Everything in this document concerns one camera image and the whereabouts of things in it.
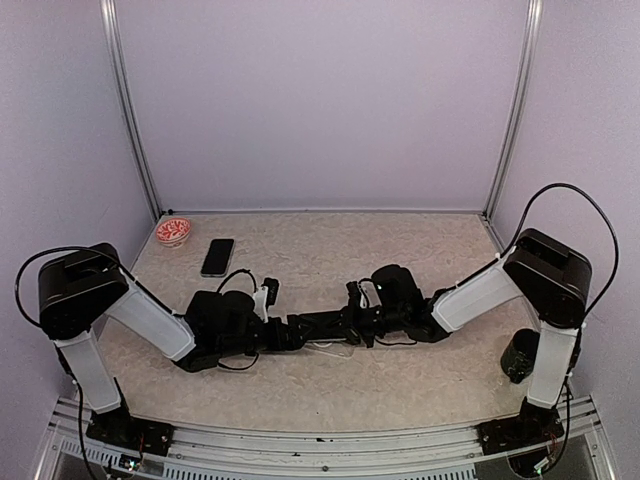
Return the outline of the clear magsafe phone case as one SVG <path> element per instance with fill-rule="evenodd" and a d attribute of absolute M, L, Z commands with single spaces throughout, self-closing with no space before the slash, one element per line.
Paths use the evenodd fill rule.
<path fill-rule="evenodd" d="M 307 348 L 314 351 L 315 353 L 340 359 L 349 359 L 355 352 L 354 345 L 337 341 L 312 342 L 307 346 Z"/>

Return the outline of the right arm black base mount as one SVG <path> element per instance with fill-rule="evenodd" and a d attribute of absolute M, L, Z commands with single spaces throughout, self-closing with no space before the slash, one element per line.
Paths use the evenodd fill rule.
<path fill-rule="evenodd" d="M 538 407 L 527 398 L 517 415 L 482 422 L 476 431 L 484 455 L 537 445 L 565 435 L 556 406 Z"/>

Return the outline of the silver-edged phone black screen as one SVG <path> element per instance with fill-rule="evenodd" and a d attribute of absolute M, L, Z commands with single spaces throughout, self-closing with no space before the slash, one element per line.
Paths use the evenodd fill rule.
<path fill-rule="evenodd" d="M 352 319 L 341 311 L 293 314 L 287 324 L 305 342 L 345 342 L 358 345 L 361 341 Z"/>

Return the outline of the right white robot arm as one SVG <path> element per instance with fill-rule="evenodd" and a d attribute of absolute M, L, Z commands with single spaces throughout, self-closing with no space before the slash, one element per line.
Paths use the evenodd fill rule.
<path fill-rule="evenodd" d="M 523 444 L 535 442 L 551 424 L 587 311 L 592 265 L 582 253 L 533 228 L 458 284 L 425 298 L 411 272 L 391 264 L 372 282 L 379 305 L 364 308 L 358 287 L 337 311 L 340 337 L 353 334 L 372 344 L 375 337 L 403 331 L 418 343 L 437 343 L 496 308 L 517 301 L 536 316 L 539 333 L 526 394 L 531 405 L 513 419 L 511 433 Z"/>

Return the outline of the large black teal-edged phone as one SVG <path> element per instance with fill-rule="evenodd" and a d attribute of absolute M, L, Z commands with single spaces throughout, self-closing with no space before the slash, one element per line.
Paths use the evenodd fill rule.
<path fill-rule="evenodd" d="M 224 277 L 230 265 L 235 247 L 235 240 L 231 238 L 213 239 L 205 255 L 200 274 L 205 278 Z"/>

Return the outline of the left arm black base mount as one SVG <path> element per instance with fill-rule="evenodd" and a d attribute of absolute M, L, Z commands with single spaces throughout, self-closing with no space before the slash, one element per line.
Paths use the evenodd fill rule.
<path fill-rule="evenodd" d="M 166 457 L 175 427 L 166 422 L 133 416 L 118 381 L 115 385 L 120 395 L 119 405 L 104 413 L 91 410 L 87 436 L 140 454 Z"/>

